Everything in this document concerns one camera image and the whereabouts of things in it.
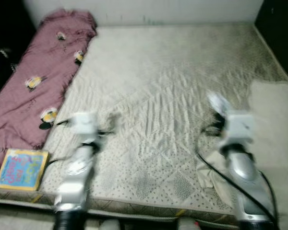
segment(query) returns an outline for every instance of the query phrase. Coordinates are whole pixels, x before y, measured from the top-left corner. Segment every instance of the white cloth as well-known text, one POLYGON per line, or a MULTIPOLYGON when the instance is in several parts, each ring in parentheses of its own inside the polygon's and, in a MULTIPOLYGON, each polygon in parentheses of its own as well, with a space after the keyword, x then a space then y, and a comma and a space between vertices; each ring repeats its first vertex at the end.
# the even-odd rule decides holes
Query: white cloth
MULTIPOLYGON (((265 173, 276 194, 280 228, 288 230, 288 84, 254 81, 249 105, 255 117, 251 152, 257 168, 265 173)), ((225 160, 216 151, 207 160, 226 172, 225 160)), ((223 202, 232 206, 229 185, 207 166, 198 164, 203 188, 214 187, 223 202)))

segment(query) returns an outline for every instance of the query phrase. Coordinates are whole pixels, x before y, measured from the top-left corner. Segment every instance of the colorful book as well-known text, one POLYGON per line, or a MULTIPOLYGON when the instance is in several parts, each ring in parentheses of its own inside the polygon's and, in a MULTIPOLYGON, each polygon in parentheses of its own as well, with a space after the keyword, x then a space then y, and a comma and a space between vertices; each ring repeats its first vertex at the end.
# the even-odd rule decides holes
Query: colorful book
POLYGON ((48 156, 42 150, 8 149, 0 169, 0 188, 37 190, 48 156))

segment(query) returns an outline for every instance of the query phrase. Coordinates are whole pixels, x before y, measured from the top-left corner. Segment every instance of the black cable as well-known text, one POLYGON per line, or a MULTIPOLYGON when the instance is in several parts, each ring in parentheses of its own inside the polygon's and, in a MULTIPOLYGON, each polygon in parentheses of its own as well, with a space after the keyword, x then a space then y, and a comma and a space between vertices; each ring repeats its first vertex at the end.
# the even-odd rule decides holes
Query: black cable
POLYGON ((82 143, 81 146, 90 146, 93 149, 93 154, 96 154, 100 151, 100 145, 95 143, 95 142, 91 142, 91 143, 82 143))
POLYGON ((254 202, 272 221, 273 225, 275 226, 276 230, 279 230, 278 227, 278 221, 277 219, 269 212, 269 210, 263 206, 258 200, 256 200, 253 196, 251 196, 248 192, 246 192, 243 188, 241 188, 239 185, 237 185, 235 182, 233 182, 229 177, 225 176, 223 173, 221 173, 219 170, 217 170, 215 167, 213 167, 210 163, 208 163, 200 154, 199 148, 198 148, 198 141, 200 139, 201 134, 205 132, 205 128, 201 129, 200 134, 195 142, 195 154, 213 171, 215 171, 220 177, 222 177, 224 180, 226 180, 231 186, 236 188, 238 191, 243 193, 247 198, 249 198, 252 202, 254 202))
POLYGON ((64 123, 68 124, 68 123, 69 123, 69 120, 67 119, 67 120, 60 121, 60 122, 58 122, 58 123, 56 124, 56 126, 60 126, 60 125, 62 125, 62 124, 64 124, 64 123))
POLYGON ((103 136, 103 135, 107 135, 107 134, 114 134, 113 131, 101 131, 98 130, 98 135, 103 136))
POLYGON ((53 164, 54 162, 57 162, 57 161, 65 161, 67 159, 69 159, 70 157, 63 157, 63 158, 56 158, 56 159, 53 159, 51 161, 49 161, 47 164, 46 164, 46 167, 47 168, 49 165, 53 164))
POLYGON ((274 190, 268 180, 268 178, 265 176, 265 174, 262 171, 259 171, 261 176, 263 177, 263 179, 265 180, 265 182, 267 183, 270 193, 271 193, 271 197, 272 197, 272 203, 273 203, 273 209, 274 209, 274 217, 276 220, 278 220, 278 211, 277 211, 277 204, 276 204, 276 196, 274 193, 274 190))

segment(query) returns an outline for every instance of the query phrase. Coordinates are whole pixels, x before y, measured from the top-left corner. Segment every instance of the black wire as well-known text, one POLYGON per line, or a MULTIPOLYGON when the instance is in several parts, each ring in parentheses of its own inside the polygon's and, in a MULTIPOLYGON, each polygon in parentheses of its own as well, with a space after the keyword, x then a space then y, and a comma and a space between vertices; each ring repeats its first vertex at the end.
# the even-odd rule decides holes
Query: black wire
POLYGON ((60 122, 58 122, 57 124, 56 124, 56 126, 60 126, 60 125, 62 125, 62 124, 64 124, 64 123, 69 123, 69 120, 67 119, 67 120, 63 120, 63 121, 60 121, 60 122))
POLYGON ((69 159, 69 158, 70 158, 70 157, 63 157, 63 158, 53 159, 53 160, 49 161, 49 162, 46 164, 45 169, 46 169, 49 165, 53 164, 54 162, 57 162, 57 161, 65 161, 65 160, 67 160, 67 159, 69 159))
POLYGON ((272 197, 272 202, 273 202, 273 209, 274 209, 274 216, 275 219, 278 220, 278 211, 277 211, 277 204, 276 204, 276 196, 275 193, 273 191, 273 188, 268 180, 268 178, 265 176, 265 174, 262 171, 259 171, 261 176, 263 177, 263 179, 265 180, 265 182, 267 183, 270 193, 271 193, 271 197, 272 197))
POLYGON ((199 148, 198 148, 198 141, 200 139, 201 134, 205 132, 205 128, 201 129, 201 132, 195 142, 195 154, 213 171, 215 171, 220 177, 222 177, 224 180, 226 180, 231 186, 239 190, 241 193, 243 193, 247 198, 249 198, 252 202, 254 202, 272 221, 273 225, 276 227, 276 230, 279 230, 278 227, 278 220, 269 212, 269 210, 263 206, 258 200, 256 200, 253 196, 251 196, 248 192, 246 192, 243 188, 241 188, 239 185, 237 185, 235 182, 233 182, 229 177, 225 176, 223 173, 221 173, 219 170, 217 170, 215 167, 213 167, 210 163, 208 163, 200 154, 199 148))
POLYGON ((103 135, 107 135, 107 134, 114 134, 113 131, 101 131, 98 130, 98 135, 103 136, 103 135))

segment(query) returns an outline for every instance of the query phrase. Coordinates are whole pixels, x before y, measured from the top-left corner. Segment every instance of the quilted mattress cover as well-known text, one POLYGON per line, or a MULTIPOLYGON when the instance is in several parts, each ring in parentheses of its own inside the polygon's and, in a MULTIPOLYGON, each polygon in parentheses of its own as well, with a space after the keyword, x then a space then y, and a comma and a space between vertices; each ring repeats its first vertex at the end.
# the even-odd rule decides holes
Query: quilted mattress cover
MULTIPOLYGON (((194 139, 212 117, 207 91, 246 108, 254 79, 288 80, 251 24, 99 28, 57 117, 97 111, 100 129, 114 130, 95 158, 90 208, 233 223, 231 207, 198 182, 194 139)), ((216 140, 203 141, 207 155, 216 140)), ((77 145, 58 126, 44 149, 57 159, 77 145)), ((0 199, 52 205, 67 164, 51 164, 37 192, 0 199)))

